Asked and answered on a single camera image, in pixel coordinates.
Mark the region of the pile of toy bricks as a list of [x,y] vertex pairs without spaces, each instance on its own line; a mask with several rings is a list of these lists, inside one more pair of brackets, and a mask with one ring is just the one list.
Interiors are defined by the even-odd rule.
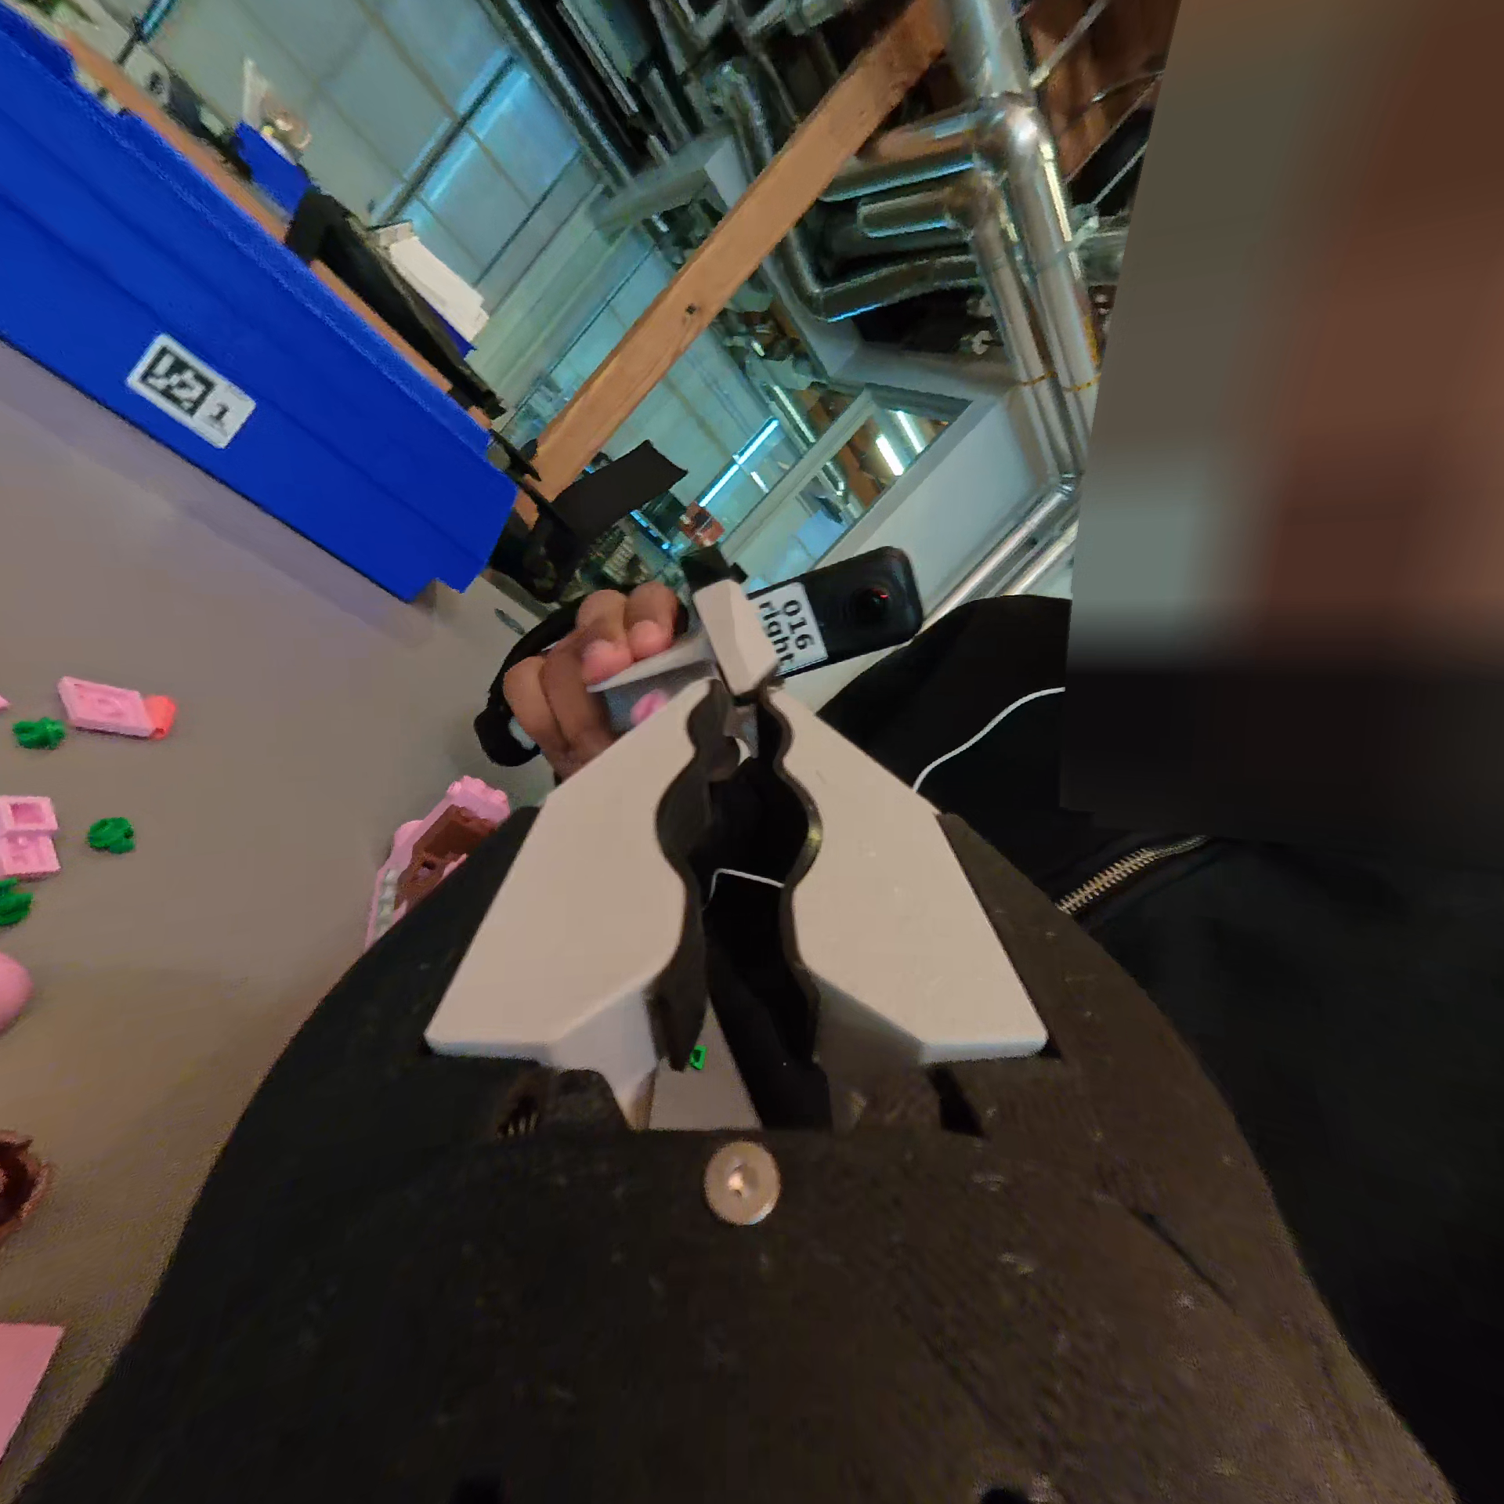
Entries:
[[[57,718],[16,723],[13,738],[21,749],[54,751],[67,740]],[[60,821],[49,799],[4,796],[2,812],[2,925],[10,931],[29,918],[34,903],[31,884],[60,871],[56,837]],[[2,1030],[16,1025],[34,997],[29,969],[10,953],[2,954]],[[51,1169],[34,1150],[32,1138],[16,1130],[2,1133],[2,1240],[15,1238],[49,1189]],[[63,1329],[48,1324],[4,1323],[2,1326],[2,1448],[21,1429],[29,1407],[46,1377]]]

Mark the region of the wooden beam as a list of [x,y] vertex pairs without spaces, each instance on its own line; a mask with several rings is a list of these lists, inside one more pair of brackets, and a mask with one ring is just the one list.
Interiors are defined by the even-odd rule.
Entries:
[[543,433],[537,495],[521,491],[515,513],[538,524],[554,502],[631,419],[732,296],[762,267],[947,49],[945,10],[913,2],[845,69],[786,146],[726,212],[623,339]]

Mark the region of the person's black jacket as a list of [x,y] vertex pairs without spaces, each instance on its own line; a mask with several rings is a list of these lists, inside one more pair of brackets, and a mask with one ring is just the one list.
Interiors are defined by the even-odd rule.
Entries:
[[986,1500],[1502,1501],[1502,868],[1060,799],[1072,607],[961,607],[822,712],[974,837],[1052,1041]]

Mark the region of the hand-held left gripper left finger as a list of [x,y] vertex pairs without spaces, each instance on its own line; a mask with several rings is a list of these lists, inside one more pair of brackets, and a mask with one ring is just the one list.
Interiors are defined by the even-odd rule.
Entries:
[[737,1127],[696,871],[734,708],[718,682],[687,687],[532,815],[425,1030],[433,1053],[595,1074],[638,1128]]

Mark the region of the black office chair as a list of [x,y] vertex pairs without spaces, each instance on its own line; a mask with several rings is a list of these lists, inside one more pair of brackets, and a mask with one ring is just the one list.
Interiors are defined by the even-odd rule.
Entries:
[[518,585],[551,605],[587,563],[593,549],[626,517],[671,492],[689,470],[652,442],[610,459],[568,484],[557,499],[540,488],[535,463],[502,441],[504,473],[518,495],[493,550],[486,574]]

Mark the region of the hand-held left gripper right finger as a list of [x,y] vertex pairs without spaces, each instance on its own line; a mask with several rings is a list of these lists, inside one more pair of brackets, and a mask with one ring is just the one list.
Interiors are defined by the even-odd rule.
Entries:
[[765,1005],[793,1078],[753,1066],[765,1127],[830,1127],[839,1088],[1038,1056],[1049,1041],[938,809],[787,688],[757,708],[756,871],[790,981]]

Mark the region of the blue plastic bin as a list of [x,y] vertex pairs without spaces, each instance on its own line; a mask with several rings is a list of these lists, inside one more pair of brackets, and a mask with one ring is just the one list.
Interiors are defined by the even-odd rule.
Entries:
[[2,262],[5,343],[383,591],[488,567],[483,426],[10,7]]
[[314,191],[308,170],[251,123],[236,124],[234,141],[251,184],[287,218],[295,217]]

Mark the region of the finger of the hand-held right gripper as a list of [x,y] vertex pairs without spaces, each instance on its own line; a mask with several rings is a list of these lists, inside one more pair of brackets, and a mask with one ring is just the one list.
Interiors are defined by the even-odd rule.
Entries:
[[715,657],[707,649],[667,649],[593,687],[591,693],[605,707],[612,730],[634,730],[689,687],[717,676]]
[[778,676],[781,655],[743,586],[717,580],[692,596],[692,607],[731,696],[759,698]]

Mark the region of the pink brown brick assembly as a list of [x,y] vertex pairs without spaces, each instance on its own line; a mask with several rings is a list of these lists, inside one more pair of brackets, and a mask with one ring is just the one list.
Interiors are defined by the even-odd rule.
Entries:
[[468,776],[452,782],[427,815],[399,826],[374,879],[364,950],[466,864],[511,813],[504,790]]

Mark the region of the person's right hand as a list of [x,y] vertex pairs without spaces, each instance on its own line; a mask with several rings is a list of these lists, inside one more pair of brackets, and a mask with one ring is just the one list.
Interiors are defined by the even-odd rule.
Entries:
[[571,781],[616,741],[595,688],[671,649],[682,616],[676,593],[656,580],[629,594],[601,589],[579,604],[557,646],[505,672],[513,719],[557,781]]

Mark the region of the silver ventilation pipes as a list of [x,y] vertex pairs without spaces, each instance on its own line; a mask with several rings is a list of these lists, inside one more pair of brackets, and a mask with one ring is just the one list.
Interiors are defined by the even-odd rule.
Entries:
[[[815,35],[833,18],[862,3],[674,3],[674,25],[703,61],[725,36],[737,35],[742,54],[726,57],[703,83],[709,99],[729,121],[743,163],[762,173],[797,135],[789,108],[779,116],[765,88],[768,33]],[[1091,3],[1082,24],[1033,65],[1013,3],[927,3],[934,29],[944,33],[945,63],[967,97],[950,112],[898,126],[887,144],[853,159],[837,171],[814,207],[790,228],[772,254],[781,292],[795,312],[826,325],[842,325],[875,312],[934,301],[942,293],[986,298],[1007,358],[1011,390],[1025,405],[1027,430],[1038,444],[1052,484],[1071,499],[1088,456],[1096,414],[1101,345],[1099,322],[1082,267],[1082,237],[1091,246],[1097,221],[1071,207],[1058,143],[1038,102],[1047,66],[1066,60],[1069,44],[1085,36],[1110,3]],[[833,256],[845,248],[856,271],[822,281],[819,242]],[[764,395],[773,416],[731,461],[725,480],[704,497],[718,503],[729,486],[737,492],[746,473],[761,489],[726,524],[732,544],[761,544],[767,536],[798,546],[814,561],[815,546],[798,530],[814,517],[831,519],[847,531],[862,513],[862,484],[877,484],[859,456],[856,480],[836,447],[831,425],[817,430],[809,412],[784,386],[772,383],[767,367]],[[919,417],[884,398],[853,398],[834,420],[859,442],[870,442],[889,480],[903,480],[931,447]],[[761,456],[783,444],[800,464],[776,486],[759,478]]]

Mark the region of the pink square plate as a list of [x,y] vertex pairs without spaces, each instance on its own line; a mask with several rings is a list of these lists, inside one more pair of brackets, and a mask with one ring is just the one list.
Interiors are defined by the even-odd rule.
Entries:
[[57,696],[71,730],[151,741],[157,735],[146,698],[126,687],[110,687],[74,676],[57,680]]

